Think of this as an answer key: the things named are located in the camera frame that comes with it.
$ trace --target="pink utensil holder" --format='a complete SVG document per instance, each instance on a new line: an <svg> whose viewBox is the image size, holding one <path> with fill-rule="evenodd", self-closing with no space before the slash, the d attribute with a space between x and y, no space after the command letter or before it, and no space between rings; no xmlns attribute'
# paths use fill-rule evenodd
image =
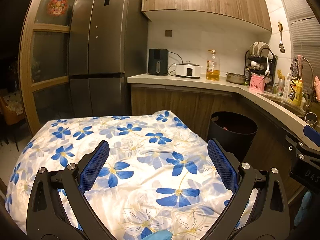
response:
<svg viewBox="0 0 320 240"><path fill-rule="evenodd" d="M251 80L250 80L250 89L263 91L265 84L266 83L263 80L263 77L252 75Z"/></svg>

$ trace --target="black trash can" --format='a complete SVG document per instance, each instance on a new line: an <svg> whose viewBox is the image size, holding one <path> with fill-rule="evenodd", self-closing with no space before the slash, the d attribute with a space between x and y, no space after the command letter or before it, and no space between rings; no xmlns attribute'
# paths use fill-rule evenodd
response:
<svg viewBox="0 0 320 240"><path fill-rule="evenodd" d="M216 138L225 151L243 162L257 130L257 124L242 114L215 112L211 115L207 142Z"/></svg>

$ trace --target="yellow bottle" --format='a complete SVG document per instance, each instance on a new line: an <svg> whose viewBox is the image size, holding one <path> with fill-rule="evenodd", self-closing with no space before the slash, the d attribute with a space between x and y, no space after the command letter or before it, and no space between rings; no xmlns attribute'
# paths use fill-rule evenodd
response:
<svg viewBox="0 0 320 240"><path fill-rule="evenodd" d="M292 86L294 91L296 92L295 96L294 96L294 100L291 101L289 100L289 102L292 102L293 104L295 104L296 106L300 106L301 105L301 100L302 100L302 88L303 88L303 83L302 81L294 81L294 83L296 84L295 86Z"/></svg>
<svg viewBox="0 0 320 240"><path fill-rule="evenodd" d="M206 79L215 81L220 79L220 59L213 49L208 50Z"/></svg>

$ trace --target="white countertop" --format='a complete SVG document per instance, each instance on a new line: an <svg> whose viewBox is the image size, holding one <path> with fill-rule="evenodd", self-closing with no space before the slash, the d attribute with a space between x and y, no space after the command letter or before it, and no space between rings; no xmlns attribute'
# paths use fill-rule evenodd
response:
<svg viewBox="0 0 320 240"><path fill-rule="evenodd" d="M297 117L295 114L291 113L289 110L263 97L261 95L263 94L263 92L249 89L249 86L229 83L225 80L225 78L222 77L220 77L220 81L211 81L207 80L205 77L201 77L199 79L189 79L169 75L154 76L148 74L128 77L128 83L180 86L239 93L240 95L244 96L245 98L263 108L265 111L269 112L280 122L282 122L286 127L294 132L308 147L318 151L320 150L320 147L318 147L303 134L303 128L307 125L305 121Z"/></svg>

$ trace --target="black refrigerator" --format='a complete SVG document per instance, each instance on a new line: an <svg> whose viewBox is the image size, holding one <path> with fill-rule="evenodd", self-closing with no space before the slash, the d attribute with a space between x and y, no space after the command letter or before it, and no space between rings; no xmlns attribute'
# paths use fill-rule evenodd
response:
<svg viewBox="0 0 320 240"><path fill-rule="evenodd" d="M75 117L130 115L127 77L146 73L142 0L77 0L69 38Z"/></svg>

